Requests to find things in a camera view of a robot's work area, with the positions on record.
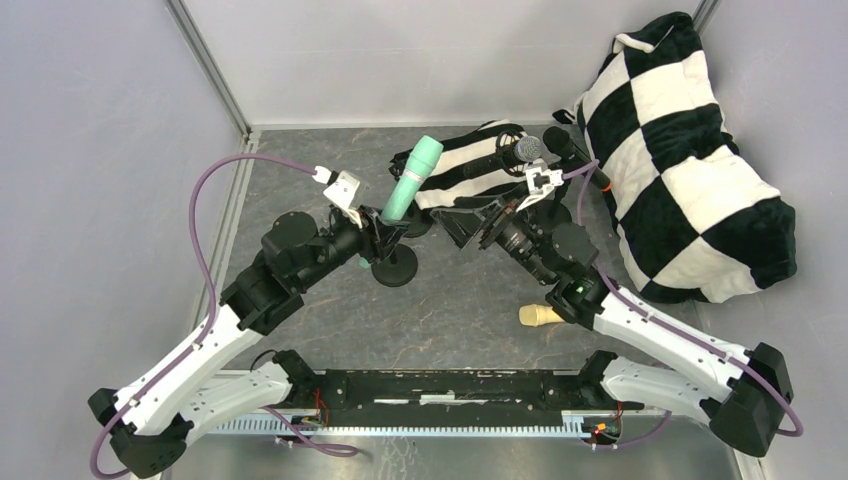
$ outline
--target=gray marble surface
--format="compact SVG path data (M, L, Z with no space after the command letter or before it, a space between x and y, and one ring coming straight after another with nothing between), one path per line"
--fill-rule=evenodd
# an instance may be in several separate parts
M528 127L541 137L547 126ZM362 203L382 207L395 182L387 171L397 152L421 135L451 138L473 127L322 129L263 132L259 152L311 165L349 170L367 183ZM544 155L553 161L554 156ZM576 205L579 185L565 204ZM590 187L584 218L613 277L632 288L618 253L601 194ZM328 202L309 177L256 161L227 270L227 283L252 261L260 239L281 214L300 210L326 224ZM518 309L545 304L549 287L497 246L458 250L434 227L407 239L419 259L409 284L389 289L355 260L337 269L304 295L306 306L271 335L227 365L246 369L261 351L295 349L315 369L324 368L558 368L582 366L595 350L616 351L640 362L644 353L617 340L568 324L531 328L518 321ZM697 325L694 305L666 305L671 315Z

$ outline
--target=microphone mesh head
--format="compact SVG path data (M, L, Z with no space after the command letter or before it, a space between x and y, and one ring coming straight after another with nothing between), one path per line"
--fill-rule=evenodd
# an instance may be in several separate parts
M515 157L530 163L542 156L542 141L532 135L521 137L515 144Z

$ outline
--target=white cable connector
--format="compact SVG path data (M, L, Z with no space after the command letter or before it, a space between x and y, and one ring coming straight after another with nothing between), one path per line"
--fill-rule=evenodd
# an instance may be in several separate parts
M562 186L562 170L551 170L544 160L536 160L524 170L527 179L527 190L530 194L521 202L516 212L538 203L553 193L557 187Z
M354 205L357 204L356 196L361 184L362 182L356 175L342 170L336 181L324 189L324 196L333 202L333 205L339 207L347 215L347 218L360 229L362 228L362 218L360 218Z
M317 165L315 167L315 175L312 175L312 179L315 180L318 183L322 183L322 184L326 185L327 183L330 182L330 177L332 177L332 176L333 176L332 170L330 170L327 167L322 167L320 165Z

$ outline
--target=white bracket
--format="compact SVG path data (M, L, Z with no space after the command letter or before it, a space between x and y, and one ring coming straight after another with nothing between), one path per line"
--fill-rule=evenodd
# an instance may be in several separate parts
M356 194L361 184L362 182L356 175L342 170L339 173L339 178L324 189L324 196L333 202L333 205L339 207L347 215L347 218L360 229L362 229L362 218L353 205L357 204Z
M120 410L145 382L162 371L186 348L192 348L207 321L208 317L147 373L118 390L115 408ZM203 384L245 348L263 338L253 330L239 330L238 323L238 316L229 306L221 307L215 325L203 343L154 385L137 405L129 409L123 417L124 423L135 425L136 435L162 433L171 424L174 415Z
M630 301L674 327L712 344L748 363L745 347L707 335L676 318L646 304L626 288L619 292ZM642 350L648 355L680 372L685 378L701 388L709 397L724 402L731 389L727 385L731 378L738 379L742 370L723 358L713 355L660 325L643 318L622 303L615 295L607 295L601 303L604 311L595 315L594 330L603 335L617 338Z
M524 176L530 194L521 202L516 212L544 200L557 187L565 183L562 179L562 170L550 170L544 160L537 160L524 169Z
M709 424L700 407L706 392L683 375L618 357L604 370L601 386L615 400L639 402Z
M240 415L282 402L291 388L286 371L269 361L240 378L196 392L180 410L183 419L194 423L186 444Z

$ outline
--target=metal corner post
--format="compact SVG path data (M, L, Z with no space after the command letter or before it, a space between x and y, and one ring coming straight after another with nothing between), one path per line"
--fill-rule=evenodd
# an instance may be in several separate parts
M704 29L707 28L707 24L712 19L720 3L721 0L701 0L698 8L695 9L694 15L692 15L692 19L695 21L696 32L699 34L704 33Z
M204 42L203 37L200 36L200 31L198 31L197 25L194 23L194 20L192 20L191 14L189 13L188 8L186 8L185 3L183 0L165 0L165 5L167 5L168 10L170 10L171 15L173 15L177 26L180 27L180 31L183 33L183 37L185 37L186 43L188 43L195 58L197 58L200 68L203 69L203 72L206 74L206 77L209 79L209 82L212 84L212 87L215 89L215 92L224 104L224 108L226 109L230 120L232 120L239 132L241 132L242 136L247 138L251 131L250 124L247 122L241 108L239 108L238 103L233 96L233 92L230 91L230 88L227 86L227 82L224 80L224 76L221 74L221 71L218 69L218 65L212 58L212 54L209 52L206 42Z

